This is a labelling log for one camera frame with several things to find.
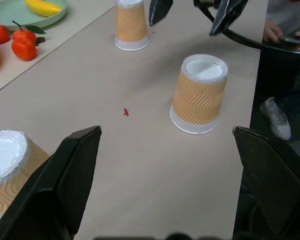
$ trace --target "plate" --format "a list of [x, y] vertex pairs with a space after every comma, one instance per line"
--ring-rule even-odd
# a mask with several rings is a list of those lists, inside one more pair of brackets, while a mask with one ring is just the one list
[[26, 4], [25, 0], [3, 0], [0, 1], [0, 25], [6, 27], [9, 31], [19, 29], [17, 25], [12, 23], [16, 21], [20, 25], [34, 25], [39, 28], [47, 27], [59, 21], [67, 12], [67, 0], [48, 0], [62, 8], [55, 15], [45, 17], [34, 13]]

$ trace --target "upside-down paper cup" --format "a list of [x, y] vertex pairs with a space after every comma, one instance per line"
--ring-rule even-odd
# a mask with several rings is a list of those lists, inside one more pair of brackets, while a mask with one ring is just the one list
[[170, 108], [172, 122], [189, 134], [212, 131], [218, 124], [227, 75], [227, 65], [214, 56], [186, 58]]
[[115, 45], [122, 50], [137, 51], [148, 43], [143, 0], [115, 0]]
[[13, 202], [31, 174], [49, 155], [22, 132], [0, 130], [0, 213]]

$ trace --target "yellow fruit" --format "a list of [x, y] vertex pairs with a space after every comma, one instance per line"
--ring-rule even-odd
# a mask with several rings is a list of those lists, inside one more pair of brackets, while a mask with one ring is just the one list
[[36, 14], [45, 17], [50, 17], [52, 15], [55, 15], [62, 10], [62, 8], [59, 7], [58, 5], [55, 5], [54, 3], [42, 1], [42, 0], [25, 0], [25, 3]]

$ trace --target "phone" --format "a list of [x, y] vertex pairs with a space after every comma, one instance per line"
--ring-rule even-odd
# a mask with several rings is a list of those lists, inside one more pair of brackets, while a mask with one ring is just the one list
[[294, 45], [300, 45], [300, 40], [290, 37], [290, 36], [278, 36], [278, 39], [281, 42], [287, 43], [287, 44], [294, 44]]

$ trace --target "table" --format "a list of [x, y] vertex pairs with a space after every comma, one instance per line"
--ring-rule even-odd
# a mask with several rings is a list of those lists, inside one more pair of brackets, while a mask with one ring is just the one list
[[[233, 29], [260, 41], [267, 2], [250, 0]], [[175, 1], [143, 50], [116, 48], [114, 27], [112, 9], [1, 90], [0, 129], [23, 131], [52, 154], [70, 133], [101, 125], [76, 240], [230, 238], [242, 175], [232, 129], [249, 126], [260, 51], [209, 37], [211, 23], [190, 0]], [[190, 135], [169, 108], [183, 59], [200, 53], [225, 61], [229, 75], [217, 128]]]
[[67, 2], [69, 8], [65, 17], [44, 29], [46, 42], [37, 48], [35, 59], [19, 60], [11, 50], [12, 37], [9, 42], [0, 44], [0, 90], [115, 5], [111, 0], [98, 0], [97, 7], [95, 0]]

